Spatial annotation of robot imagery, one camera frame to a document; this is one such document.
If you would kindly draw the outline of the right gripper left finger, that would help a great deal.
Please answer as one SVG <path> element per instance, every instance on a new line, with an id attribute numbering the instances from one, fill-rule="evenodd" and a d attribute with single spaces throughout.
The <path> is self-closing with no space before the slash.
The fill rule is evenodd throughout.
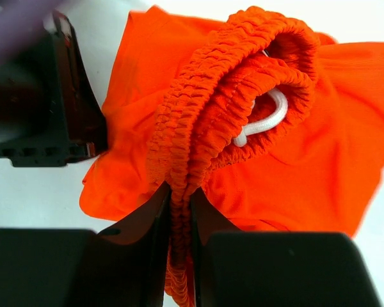
<path id="1" fill-rule="evenodd" d="M 170 187 L 98 233 L 83 261 L 83 306 L 162 306 Z"/>

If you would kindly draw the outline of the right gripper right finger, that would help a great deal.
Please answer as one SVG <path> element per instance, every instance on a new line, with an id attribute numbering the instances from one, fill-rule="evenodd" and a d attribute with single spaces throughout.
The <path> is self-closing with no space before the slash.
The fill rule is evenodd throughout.
<path id="1" fill-rule="evenodd" d="M 203 306 L 202 286 L 207 276 L 202 271 L 204 249 L 211 235 L 215 232 L 240 232 L 240 229 L 231 223 L 207 199 L 203 189 L 198 188 L 191 196 L 191 226 L 192 226 L 192 255 L 193 279 L 195 289 L 195 306 Z"/>

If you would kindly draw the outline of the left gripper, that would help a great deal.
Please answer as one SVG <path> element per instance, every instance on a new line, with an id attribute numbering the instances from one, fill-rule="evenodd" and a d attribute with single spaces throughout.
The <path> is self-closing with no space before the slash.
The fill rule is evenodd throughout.
<path id="1" fill-rule="evenodd" d="M 63 167 L 108 147 L 75 29 L 52 17 L 53 32 L 0 66 L 0 158 L 15 167 Z"/>

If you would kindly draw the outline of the orange shorts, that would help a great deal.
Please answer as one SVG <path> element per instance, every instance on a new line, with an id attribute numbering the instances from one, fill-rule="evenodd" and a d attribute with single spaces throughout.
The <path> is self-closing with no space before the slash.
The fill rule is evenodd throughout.
<path id="1" fill-rule="evenodd" d="M 255 6 L 226 22 L 131 11 L 102 111 L 80 207 L 118 221 L 168 182 L 165 290 L 193 306 L 198 188 L 242 230 L 356 233 L 384 168 L 384 42 Z"/>

